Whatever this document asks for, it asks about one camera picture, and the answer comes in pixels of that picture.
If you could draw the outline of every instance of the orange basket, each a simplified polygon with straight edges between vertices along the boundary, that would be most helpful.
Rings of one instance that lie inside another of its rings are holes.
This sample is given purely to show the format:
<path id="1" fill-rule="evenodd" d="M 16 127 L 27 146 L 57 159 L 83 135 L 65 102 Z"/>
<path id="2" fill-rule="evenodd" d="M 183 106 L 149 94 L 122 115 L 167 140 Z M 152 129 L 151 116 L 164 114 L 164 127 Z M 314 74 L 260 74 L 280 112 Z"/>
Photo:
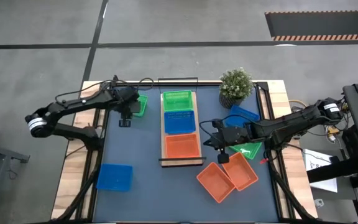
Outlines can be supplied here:
<path id="1" fill-rule="evenodd" d="M 196 134 L 177 134 L 165 137 L 166 158 L 199 157 Z"/>
<path id="2" fill-rule="evenodd" d="M 246 187 L 258 181 L 258 176 L 249 165 L 247 159 L 245 159 L 240 152 L 237 152 L 229 159 L 230 161 L 228 163 L 223 164 L 223 169 L 237 190 L 244 190 Z"/>
<path id="3" fill-rule="evenodd" d="M 197 175 L 197 180 L 217 203 L 221 203 L 235 188 L 227 175 L 214 162 Z"/>

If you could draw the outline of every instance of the blue bin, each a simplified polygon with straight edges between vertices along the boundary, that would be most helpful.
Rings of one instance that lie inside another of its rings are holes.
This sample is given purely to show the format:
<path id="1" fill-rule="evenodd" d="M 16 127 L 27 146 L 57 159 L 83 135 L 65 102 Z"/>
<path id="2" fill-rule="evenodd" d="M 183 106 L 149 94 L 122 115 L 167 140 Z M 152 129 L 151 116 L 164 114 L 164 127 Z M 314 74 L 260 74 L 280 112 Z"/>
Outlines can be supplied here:
<path id="1" fill-rule="evenodd" d="M 102 164 L 100 167 L 98 190 L 129 191 L 132 183 L 132 166 Z"/>
<path id="2" fill-rule="evenodd" d="M 248 124 L 250 123 L 249 120 L 251 121 L 258 121 L 259 120 L 259 115 L 254 114 L 253 112 L 247 111 L 245 109 L 242 109 L 241 107 L 237 106 L 237 105 L 233 105 L 231 107 L 230 110 L 230 115 L 241 115 L 245 118 L 241 118 L 239 116 L 233 116 L 230 117 L 228 119 L 225 119 L 225 124 L 226 126 L 238 126 L 238 127 L 243 127 L 244 123 Z"/>
<path id="3" fill-rule="evenodd" d="M 165 112 L 164 123 L 167 134 L 187 134 L 196 131 L 194 111 Z"/>

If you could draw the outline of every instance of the concrete floor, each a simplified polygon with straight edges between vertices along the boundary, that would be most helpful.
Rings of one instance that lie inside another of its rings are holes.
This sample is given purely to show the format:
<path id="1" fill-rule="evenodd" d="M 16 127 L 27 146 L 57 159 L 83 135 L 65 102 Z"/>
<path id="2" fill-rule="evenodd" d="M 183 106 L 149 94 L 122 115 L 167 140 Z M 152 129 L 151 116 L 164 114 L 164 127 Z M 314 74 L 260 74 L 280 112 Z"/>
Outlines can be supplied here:
<path id="1" fill-rule="evenodd" d="M 101 0 L 0 0 L 0 44 L 91 43 Z M 358 0 L 111 0 L 100 43 L 207 40 L 271 40 L 265 11 L 356 10 Z M 0 194 L 0 223 L 47 221 L 67 141 L 32 138 L 24 116 L 79 89 L 88 49 L 0 50 L 0 146 L 30 154 L 13 164 L 16 180 Z M 90 80 L 143 77 L 218 79 L 244 67 L 254 80 L 284 80 L 288 97 L 314 103 L 340 98 L 343 85 L 358 83 L 358 45 L 296 47 L 199 47 L 98 49 Z M 61 121 L 71 123 L 68 116 Z M 332 149 L 306 135 L 301 145 Z M 320 218 L 353 222 L 351 201 L 328 201 Z"/>

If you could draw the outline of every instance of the dark blue mat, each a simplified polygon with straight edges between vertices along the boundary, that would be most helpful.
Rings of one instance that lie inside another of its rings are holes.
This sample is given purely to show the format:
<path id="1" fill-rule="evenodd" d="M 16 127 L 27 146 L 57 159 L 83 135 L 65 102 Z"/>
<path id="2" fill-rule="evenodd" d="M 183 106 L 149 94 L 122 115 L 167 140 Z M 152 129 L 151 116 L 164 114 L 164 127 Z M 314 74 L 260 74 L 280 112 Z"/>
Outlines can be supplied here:
<path id="1" fill-rule="evenodd" d="M 162 91 L 195 90 L 189 87 L 162 88 Z M 134 118 L 131 128 L 118 126 L 119 114 L 111 112 L 106 132 L 103 163 L 133 166 L 129 192 L 99 190 L 94 222 L 277 222 L 277 212 L 268 165 L 260 165 L 264 147 L 249 160 L 259 177 L 245 190 L 234 190 L 222 203 L 216 201 L 197 181 L 196 176 L 211 162 L 217 152 L 202 146 L 207 157 L 203 166 L 162 168 L 160 130 L 160 92 L 158 88 L 140 94 L 149 97 L 145 114 Z M 229 114 L 218 101 L 218 86 L 197 89 L 199 121 L 223 118 Z M 256 94 L 241 105 L 259 113 Z M 208 131 L 214 129 L 205 124 Z M 208 135 L 200 130 L 201 144 Z"/>

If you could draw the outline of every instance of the green basket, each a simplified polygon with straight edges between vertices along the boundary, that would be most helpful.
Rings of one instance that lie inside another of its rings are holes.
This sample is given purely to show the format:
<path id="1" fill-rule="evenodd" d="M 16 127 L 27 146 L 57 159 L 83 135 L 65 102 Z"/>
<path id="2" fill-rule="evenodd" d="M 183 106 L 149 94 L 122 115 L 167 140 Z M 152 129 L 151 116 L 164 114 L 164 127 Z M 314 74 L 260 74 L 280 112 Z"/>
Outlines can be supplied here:
<path id="1" fill-rule="evenodd" d="M 230 146 L 230 148 L 236 152 L 241 152 L 241 154 L 248 159 L 254 159 L 261 145 L 262 145 L 261 142 L 245 143 L 236 146 Z"/>
<path id="2" fill-rule="evenodd" d="M 147 96 L 139 95 L 137 101 L 140 102 L 140 112 L 134 113 L 134 116 L 142 117 L 144 114 L 144 111 L 146 109 L 146 103 L 147 103 Z"/>
<path id="3" fill-rule="evenodd" d="M 162 94 L 164 111 L 186 111 L 193 109 L 191 90 L 168 91 Z"/>

